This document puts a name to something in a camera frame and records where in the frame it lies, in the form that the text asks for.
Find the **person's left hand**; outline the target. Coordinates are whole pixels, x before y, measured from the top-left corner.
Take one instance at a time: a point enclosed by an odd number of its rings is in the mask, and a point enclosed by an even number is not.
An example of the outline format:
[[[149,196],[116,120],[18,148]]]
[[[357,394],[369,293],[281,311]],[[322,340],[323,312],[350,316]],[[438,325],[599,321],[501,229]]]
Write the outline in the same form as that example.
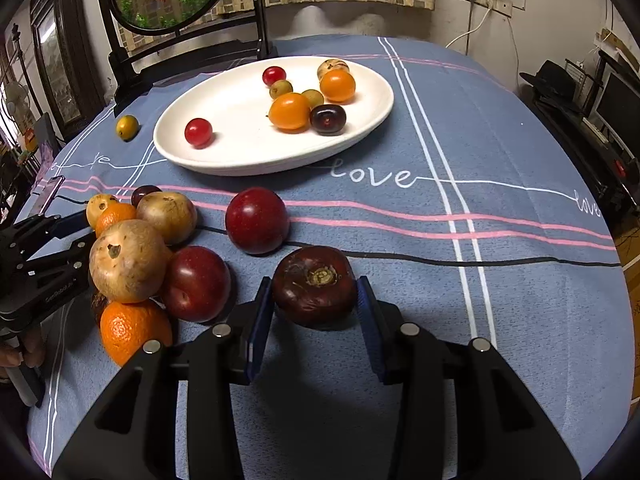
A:
[[[25,363],[28,367],[40,366],[44,360],[46,347],[44,346],[42,329],[35,326],[24,333],[23,350],[13,348],[2,342],[0,346],[0,366],[14,368]]]

